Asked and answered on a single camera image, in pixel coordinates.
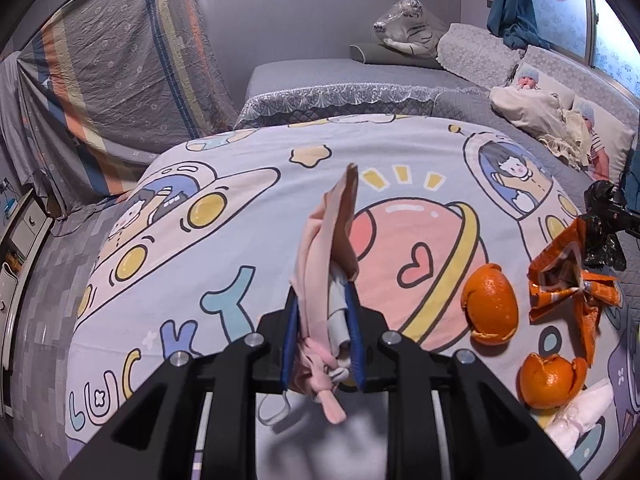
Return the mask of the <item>grey wedge pillow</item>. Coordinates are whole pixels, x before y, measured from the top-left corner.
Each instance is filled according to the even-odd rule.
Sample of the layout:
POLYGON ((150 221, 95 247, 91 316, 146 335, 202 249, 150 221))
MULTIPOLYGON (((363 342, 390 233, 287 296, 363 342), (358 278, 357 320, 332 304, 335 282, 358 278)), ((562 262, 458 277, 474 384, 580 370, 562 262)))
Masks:
POLYGON ((397 52, 382 44, 351 44, 349 55, 353 61, 370 65, 393 65, 441 70, 442 66, 436 58, 420 58, 397 52))

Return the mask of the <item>black plastic bag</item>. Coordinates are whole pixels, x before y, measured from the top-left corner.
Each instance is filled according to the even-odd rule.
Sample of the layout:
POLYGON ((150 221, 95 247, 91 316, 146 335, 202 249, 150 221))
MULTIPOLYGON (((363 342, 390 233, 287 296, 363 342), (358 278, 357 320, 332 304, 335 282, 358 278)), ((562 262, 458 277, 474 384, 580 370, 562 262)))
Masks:
POLYGON ((582 215, 582 220, 586 224, 586 266, 593 269, 609 266, 616 271, 625 271, 627 261, 617 233, 608 232, 601 220, 589 212, 589 188, 585 190, 584 202, 586 212, 582 215))

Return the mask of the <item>window with frosted glass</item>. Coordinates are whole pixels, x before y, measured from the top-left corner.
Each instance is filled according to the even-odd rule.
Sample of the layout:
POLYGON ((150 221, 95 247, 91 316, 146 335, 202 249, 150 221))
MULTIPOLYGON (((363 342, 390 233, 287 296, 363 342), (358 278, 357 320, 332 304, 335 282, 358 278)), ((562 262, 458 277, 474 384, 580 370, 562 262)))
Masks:
POLYGON ((539 35, 639 96, 639 52, 605 0, 532 0, 539 35))

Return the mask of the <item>cream folded blanket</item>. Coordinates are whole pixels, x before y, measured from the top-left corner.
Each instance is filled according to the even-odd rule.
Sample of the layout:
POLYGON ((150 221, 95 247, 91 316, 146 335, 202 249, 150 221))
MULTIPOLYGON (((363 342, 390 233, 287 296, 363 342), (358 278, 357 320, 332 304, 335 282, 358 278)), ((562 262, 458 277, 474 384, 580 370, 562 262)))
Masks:
POLYGON ((567 166, 576 170, 588 167, 591 138, 584 118, 563 108, 555 94, 529 88, 494 87, 489 99, 498 115, 544 144, 567 166))

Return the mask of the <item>pink cloth face mask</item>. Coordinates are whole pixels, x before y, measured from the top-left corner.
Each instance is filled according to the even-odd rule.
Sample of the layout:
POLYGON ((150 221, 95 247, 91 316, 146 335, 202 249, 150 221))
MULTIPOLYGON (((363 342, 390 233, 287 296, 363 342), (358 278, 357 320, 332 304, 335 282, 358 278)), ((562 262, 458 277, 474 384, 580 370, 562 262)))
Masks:
POLYGON ((346 419, 335 391, 352 383, 347 289, 359 272, 349 240, 357 191, 358 167, 350 164, 303 228, 285 308, 272 315, 278 331, 270 340, 269 371, 283 406, 271 416, 256 413, 265 426, 291 413, 290 391, 318 403, 330 424, 346 419))

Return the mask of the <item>cartoon print quilt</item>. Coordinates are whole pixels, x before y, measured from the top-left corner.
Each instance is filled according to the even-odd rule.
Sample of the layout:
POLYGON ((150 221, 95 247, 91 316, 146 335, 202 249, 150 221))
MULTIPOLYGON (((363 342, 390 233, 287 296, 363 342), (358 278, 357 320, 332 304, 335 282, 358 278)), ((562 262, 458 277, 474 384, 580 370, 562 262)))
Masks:
POLYGON ((348 165, 362 303, 445 356, 473 348, 460 300, 495 263, 527 312, 529 263, 582 211, 590 177, 508 124, 408 115, 253 127, 161 154, 120 206, 77 309, 66 478, 138 478, 91 440, 165 360, 200 358, 285 305, 304 226, 348 165))

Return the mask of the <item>orange peel piece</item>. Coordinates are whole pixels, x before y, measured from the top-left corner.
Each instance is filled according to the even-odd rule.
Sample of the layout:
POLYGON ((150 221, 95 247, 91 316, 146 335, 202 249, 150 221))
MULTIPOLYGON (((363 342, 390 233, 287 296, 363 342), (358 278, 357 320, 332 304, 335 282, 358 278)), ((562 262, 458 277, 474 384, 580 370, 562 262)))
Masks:
POLYGON ((588 363, 583 358, 567 361, 558 354, 544 358, 531 353, 518 371, 518 391, 536 410, 560 408, 585 385, 588 363))
POLYGON ((501 346, 518 330, 518 300, 497 263, 485 263, 469 276, 460 304, 471 337, 479 344, 501 346))

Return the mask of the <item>plush tiger toy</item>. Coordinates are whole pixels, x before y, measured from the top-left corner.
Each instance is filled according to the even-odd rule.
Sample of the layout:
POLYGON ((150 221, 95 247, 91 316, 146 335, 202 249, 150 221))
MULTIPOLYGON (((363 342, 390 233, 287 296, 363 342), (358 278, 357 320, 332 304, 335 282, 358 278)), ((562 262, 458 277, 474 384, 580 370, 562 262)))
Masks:
POLYGON ((434 58, 447 25, 419 0, 398 0, 373 24, 378 40, 399 53, 434 58))

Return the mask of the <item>striped hanging sheet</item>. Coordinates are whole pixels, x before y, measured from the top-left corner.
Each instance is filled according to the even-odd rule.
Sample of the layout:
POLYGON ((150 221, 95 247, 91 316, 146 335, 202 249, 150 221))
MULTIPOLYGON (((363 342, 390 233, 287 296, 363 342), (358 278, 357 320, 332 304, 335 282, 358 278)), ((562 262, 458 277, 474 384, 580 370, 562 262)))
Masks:
POLYGON ((1 65, 18 180, 64 212, 128 192, 159 154, 237 117, 198 0, 70 0, 1 65))

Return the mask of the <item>grey textured pillow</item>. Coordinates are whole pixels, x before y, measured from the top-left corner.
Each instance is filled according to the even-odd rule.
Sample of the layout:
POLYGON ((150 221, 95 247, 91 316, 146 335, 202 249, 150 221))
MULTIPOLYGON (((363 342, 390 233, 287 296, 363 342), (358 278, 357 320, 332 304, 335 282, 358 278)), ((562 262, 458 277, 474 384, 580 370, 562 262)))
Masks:
POLYGON ((452 23, 437 45, 437 62, 444 70, 490 90, 512 79, 524 50, 512 50, 487 29, 452 23))

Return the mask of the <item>orange snack wrapper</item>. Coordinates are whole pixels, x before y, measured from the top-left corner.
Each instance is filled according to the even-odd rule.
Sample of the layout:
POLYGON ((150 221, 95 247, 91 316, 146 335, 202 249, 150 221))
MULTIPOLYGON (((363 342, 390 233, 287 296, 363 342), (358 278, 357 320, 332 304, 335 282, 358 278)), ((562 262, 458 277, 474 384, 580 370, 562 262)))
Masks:
POLYGON ((617 278, 586 268, 587 234, 586 219, 576 218, 530 263, 528 318, 535 323, 570 300, 585 360, 592 367, 601 310, 623 307, 623 294, 617 278))

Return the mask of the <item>baby print pillow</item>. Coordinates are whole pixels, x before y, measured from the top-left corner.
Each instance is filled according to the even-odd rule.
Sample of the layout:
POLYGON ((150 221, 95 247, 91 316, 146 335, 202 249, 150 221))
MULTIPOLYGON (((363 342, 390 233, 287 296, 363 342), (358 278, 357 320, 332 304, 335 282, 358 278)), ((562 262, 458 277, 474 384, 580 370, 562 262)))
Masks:
POLYGON ((527 55, 512 84, 533 81, 538 90, 556 96, 562 110, 582 118, 590 136, 588 172, 594 180, 622 182, 636 145, 639 110, 590 70, 570 61, 534 60, 527 55))

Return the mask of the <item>bedside drawer cabinet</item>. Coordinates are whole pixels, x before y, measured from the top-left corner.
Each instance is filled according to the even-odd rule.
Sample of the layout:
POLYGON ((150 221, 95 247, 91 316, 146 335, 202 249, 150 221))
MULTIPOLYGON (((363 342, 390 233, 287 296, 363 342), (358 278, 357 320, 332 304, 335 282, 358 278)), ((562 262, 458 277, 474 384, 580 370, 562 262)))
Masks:
POLYGON ((13 416, 10 381, 24 292, 53 219, 34 190, 13 207, 1 231, 1 417, 13 416))

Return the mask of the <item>teal window curtain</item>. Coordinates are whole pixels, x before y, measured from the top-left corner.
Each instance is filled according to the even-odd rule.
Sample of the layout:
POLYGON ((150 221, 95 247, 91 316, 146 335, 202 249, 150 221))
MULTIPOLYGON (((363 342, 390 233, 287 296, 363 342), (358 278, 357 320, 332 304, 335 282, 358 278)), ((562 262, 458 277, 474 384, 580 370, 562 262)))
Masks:
POLYGON ((487 29, 512 50, 551 47, 539 35, 533 0, 492 0, 487 29))

